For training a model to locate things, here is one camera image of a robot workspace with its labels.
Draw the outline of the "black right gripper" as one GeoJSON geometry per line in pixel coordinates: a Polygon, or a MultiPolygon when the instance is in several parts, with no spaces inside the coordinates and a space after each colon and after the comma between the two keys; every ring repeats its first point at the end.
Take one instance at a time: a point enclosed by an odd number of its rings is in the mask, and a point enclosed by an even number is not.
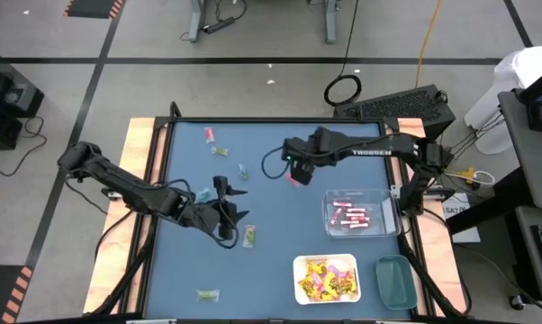
{"type": "Polygon", "coordinates": [[[292,164],[292,172],[299,173],[299,182],[302,185],[308,185],[312,180],[314,166],[326,165],[326,158],[320,152],[325,130],[323,127],[318,127],[307,140],[293,137],[283,141],[282,160],[302,162],[292,164]]]}

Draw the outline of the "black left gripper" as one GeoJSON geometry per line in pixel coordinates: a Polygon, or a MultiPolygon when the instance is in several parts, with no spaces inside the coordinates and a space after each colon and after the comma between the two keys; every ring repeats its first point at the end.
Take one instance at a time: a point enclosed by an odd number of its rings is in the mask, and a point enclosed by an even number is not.
{"type": "Polygon", "coordinates": [[[249,211],[238,211],[237,204],[231,202],[228,196],[246,194],[247,191],[234,189],[226,176],[215,176],[212,181],[216,197],[196,202],[196,193],[191,190],[190,184],[186,180],[179,180],[185,185],[185,208],[178,216],[178,224],[196,228],[213,240],[237,240],[238,223],[249,211]]]}

